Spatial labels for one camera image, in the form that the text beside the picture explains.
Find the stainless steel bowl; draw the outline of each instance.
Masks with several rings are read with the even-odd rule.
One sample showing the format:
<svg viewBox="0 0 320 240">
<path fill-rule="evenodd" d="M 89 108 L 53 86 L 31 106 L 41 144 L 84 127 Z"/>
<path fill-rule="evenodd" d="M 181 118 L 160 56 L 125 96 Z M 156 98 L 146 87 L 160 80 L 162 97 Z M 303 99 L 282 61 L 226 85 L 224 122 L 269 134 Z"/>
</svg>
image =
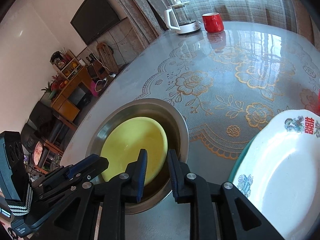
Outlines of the stainless steel bowl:
<svg viewBox="0 0 320 240">
<path fill-rule="evenodd" d="M 109 134 L 124 121 L 145 116 L 156 120 L 164 129 L 168 139 L 168 149 L 175 149 L 181 162 L 186 163 L 189 151 L 189 134 L 186 122 L 177 109 L 160 99 L 146 98 L 132 101 L 121 106 L 100 125 L 93 135 L 87 149 L 86 157 L 90 154 L 100 155 L 104 142 Z M 103 183 L 102 176 L 98 176 L 94 183 Z M 139 204 L 128 204 L 126 214 L 136 214 L 146 211 L 171 192 L 169 169 L 167 161 L 159 174 L 144 187 L 143 196 Z"/>
</svg>

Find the red double happiness character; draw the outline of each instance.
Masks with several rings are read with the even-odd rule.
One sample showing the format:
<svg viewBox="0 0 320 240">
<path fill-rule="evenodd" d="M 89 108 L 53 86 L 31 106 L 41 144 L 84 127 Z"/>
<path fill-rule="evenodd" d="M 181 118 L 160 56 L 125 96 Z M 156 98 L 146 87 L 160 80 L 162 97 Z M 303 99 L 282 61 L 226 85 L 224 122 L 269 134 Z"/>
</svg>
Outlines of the red double happiness character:
<svg viewBox="0 0 320 240">
<path fill-rule="evenodd" d="M 304 132 L 305 133 L 309 133 L 309 134 L 313 134 L 314 126 L 315 126 L 315 120 L 310 118 L 310 117 L 306 117 L 305 118 Z"/>
</svg>

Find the blue floral pattern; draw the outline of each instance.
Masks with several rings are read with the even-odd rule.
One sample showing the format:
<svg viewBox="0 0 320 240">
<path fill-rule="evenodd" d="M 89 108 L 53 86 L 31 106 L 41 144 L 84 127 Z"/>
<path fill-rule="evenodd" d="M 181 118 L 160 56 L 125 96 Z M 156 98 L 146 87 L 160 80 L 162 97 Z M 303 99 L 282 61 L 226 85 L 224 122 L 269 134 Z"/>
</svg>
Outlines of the blue floral pattern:
<svg viewBox="0 0 320 240">
<path fill-rule="evenodd" d="M 247 177 L 246 175 L 240 175 L 238 178 L 238 186 L 237 188 L 241 191 L 243 195 L 247 198 L 250 197 L 251 189 L 250 186 L 253 183 L 253 176 L 251 174 Z"/>
<path fill-rule="evenodd" d="M 298 116 L 298 119 L 296 118 L 288 118 L 284 121 L 284 128 L 288 132 L 296 131 L 296 132 L 303 132 L 304 130 L 304 124 L 302 121 L 304 120 L 303 116 Z"/>
<path fill-rule="evenodd" d="M 314 134 L 317 136 L 317 138 L 320 138 L 320 123 L 318 122 L 318 120 L 315 123 L 315 128 L 316 130 Z"/>
</svg>

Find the teal plate rim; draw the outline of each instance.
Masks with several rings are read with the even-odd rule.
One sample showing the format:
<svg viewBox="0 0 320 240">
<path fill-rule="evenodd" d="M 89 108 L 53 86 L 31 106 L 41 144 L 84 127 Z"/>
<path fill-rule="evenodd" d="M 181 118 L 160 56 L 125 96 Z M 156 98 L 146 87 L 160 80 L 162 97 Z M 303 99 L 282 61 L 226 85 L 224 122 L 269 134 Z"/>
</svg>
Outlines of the teal plate rim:
<svg viewBox="0 0 320 240">
<path fill-rule="evenodd" d="M 238 171 L 238 169 L 239 169 L 239 167 L 240 167 L 240 165 L 241 165 L 244 157 L 246 156 L 246 154 L 247 154 L 247 152 L 248 152 L 248 150 L 249 150 L 249 148 L 250 148 L 251 143 L 253 142 L 253 140 L 255 139 L 256 136 L 257 136 L 257 135 L 255 135 L 255 136 L 251 139 L 251 141 L 248 142 L 248 144 L 245 146 L 245 148 L 244 148 L 244 149 L 242 150 L 242 152 L 240 153 L 240 155 L 239 155 L 239 157 L 238 157 L 238 159 L 237 159 L 235 165 L 233 166 L 232 171 L 231 171 L 231 173 L 230 173 L 230 175 L 229 175 L 229 179 L 228 179 L 229 182 L 232 183 L 233 180 L 235 179 L 236 173 L 237 173 L 237 171 Z"/>
</svg>

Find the red mug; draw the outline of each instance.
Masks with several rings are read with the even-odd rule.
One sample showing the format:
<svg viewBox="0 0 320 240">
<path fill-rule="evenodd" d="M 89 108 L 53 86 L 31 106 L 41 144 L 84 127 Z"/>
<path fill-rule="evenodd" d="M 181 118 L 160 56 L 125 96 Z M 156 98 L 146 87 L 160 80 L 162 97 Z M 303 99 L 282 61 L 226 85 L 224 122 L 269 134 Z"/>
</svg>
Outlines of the red mug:
<svg viewBox="0 0 320 240">
<path fill-rule="evenodd" d="M 219 33 L 224 30 L 220 14 L 206 13 L 202 15 L 204 28 L 209 33 Z"/>
</svg>

